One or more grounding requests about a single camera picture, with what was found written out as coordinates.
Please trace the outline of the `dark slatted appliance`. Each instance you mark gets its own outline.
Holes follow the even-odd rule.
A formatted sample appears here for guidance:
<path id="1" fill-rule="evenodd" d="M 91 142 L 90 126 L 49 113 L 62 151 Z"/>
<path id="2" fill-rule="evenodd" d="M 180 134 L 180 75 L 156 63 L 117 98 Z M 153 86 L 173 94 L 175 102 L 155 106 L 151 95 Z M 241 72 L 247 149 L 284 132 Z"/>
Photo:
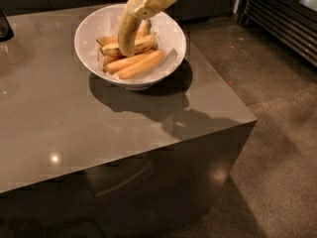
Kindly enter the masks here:
<path id="1" fill-rule="evenodd" d="M 317 67 L 317 0 L 240 0 L 238 13 Z"/>

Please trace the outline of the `orange banana at front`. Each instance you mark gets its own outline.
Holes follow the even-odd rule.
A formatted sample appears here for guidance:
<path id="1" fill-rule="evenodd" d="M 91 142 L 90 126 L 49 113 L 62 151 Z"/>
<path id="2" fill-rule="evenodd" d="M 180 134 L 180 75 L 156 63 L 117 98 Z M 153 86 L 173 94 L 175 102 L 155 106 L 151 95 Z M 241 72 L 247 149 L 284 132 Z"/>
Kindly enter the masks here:
<path id="1" fill-rule="evenodd" d="M 117 75 L 122 80 L 134 78 L 138 74 L 157 66 L 163 59 L 164 52 L 162 50 L 154 51 L 140 61 L 119 70 Z"/>

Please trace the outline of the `large yellow banana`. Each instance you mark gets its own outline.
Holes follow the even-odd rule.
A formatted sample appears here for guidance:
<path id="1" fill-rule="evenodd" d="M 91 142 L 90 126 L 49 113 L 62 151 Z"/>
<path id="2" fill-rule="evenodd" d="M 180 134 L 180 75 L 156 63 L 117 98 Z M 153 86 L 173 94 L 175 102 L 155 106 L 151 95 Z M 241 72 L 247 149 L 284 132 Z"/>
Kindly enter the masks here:
<path id="1" fill-rule="evenodd" d="M 135 39 L 142 20 L 133 14 L 134 5 L 138 0 L 128 0 L 121 15 L 118 44 L 123 56 L 131 57 L 135 53 Z"/>

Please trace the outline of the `small orange banana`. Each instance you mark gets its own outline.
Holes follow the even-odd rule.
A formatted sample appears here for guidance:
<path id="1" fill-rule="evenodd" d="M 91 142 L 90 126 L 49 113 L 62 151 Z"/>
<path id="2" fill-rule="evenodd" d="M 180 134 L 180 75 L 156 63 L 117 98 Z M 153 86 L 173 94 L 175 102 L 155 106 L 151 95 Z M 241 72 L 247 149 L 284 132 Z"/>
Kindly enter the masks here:
<path id="1" fill-rule="evenodd" d="M 148 50 L 146 52 L 137 54 L 129 58 L 117 59 L 115 61 L 105 64 L 103 66 L 103 71 L 108 72 L 110 74 L 114 74 L 115 72 L 146 58 L 149 54 L 153 52 L 154 50 Z"/>

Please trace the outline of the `white paper bowl liner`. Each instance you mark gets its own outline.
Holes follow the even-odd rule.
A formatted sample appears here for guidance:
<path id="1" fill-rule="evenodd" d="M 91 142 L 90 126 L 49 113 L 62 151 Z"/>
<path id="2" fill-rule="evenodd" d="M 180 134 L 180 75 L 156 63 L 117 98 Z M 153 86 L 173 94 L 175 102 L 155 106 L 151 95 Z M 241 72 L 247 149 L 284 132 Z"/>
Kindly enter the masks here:
<path id="1" fill-rule="evenodd" d="M 151 50 L 162 50 L 164 59 L 155 67 L 138 74 L 131 79 L 120 79 L 117 72 L 110 74 L 103 71 L 103 66 L 115 60 L 123 59 L 116 56 L 103 56 L 99 49 L 96 49 L 94 71 L 102 78 L 118 85 L 131 89 L 141 89 L 163 80 L 172 74 L 181 64 L 186 51 L 184 34 L 179 26 L 165 13 L 160 13 L 150 19 L 152 22 L 151 34 L 157 38 L 157 44 Z"/>

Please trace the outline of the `dark object at table corner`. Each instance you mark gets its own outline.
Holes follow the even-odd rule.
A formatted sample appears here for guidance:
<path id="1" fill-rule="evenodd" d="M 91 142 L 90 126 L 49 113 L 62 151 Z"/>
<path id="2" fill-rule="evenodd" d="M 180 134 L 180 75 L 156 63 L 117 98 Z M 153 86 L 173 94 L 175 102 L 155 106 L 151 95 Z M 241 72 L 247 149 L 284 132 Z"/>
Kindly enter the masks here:
<path id="1" fill-rule="evenodd" d="M 0 42 L 6 42 L 13 37 L 13 30 L 9 24 L 5 11 L 0 4 Z"/>

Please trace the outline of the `white ceramic bowl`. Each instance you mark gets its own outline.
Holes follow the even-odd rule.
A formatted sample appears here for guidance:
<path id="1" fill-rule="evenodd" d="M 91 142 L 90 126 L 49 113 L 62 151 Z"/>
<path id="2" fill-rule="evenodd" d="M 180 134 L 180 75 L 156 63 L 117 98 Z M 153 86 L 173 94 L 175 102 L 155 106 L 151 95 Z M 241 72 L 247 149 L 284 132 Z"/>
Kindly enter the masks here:
<path id="1" fill-rule="evenodd" d="M 116 4 L 101 8 L 87 16 L 76 30 L 74 46 L 77 56 L 81 62 L 96 75 L 98 74 L 94 71 L 95 66 L 92 61 L 96 57 L 96 49 L 100 50 L 100 46 L 97 44 L 96 39 L 101 36 L 117 36 L 120 17 L 124 8 L 124 4 Z"/>

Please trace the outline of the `orange banana at back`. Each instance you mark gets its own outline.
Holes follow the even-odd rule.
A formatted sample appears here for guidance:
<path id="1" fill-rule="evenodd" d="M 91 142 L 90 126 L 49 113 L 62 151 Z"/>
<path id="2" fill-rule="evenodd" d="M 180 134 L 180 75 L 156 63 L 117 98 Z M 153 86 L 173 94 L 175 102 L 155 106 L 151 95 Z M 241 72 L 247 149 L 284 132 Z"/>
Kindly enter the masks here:
<path id="1" fill-rule="evenodd" d="M 137 37 L 140 38 L 149 35 L 151 33 L 151 28 L 152 22 L 150 20 L 146 20 L 145 23 L 137 31 Z M 104 47 L 109 44 L 117 43 L 118 39 L 116 37 L 101 36 L 96 39 L 96 42 L 100 47 Z"/>

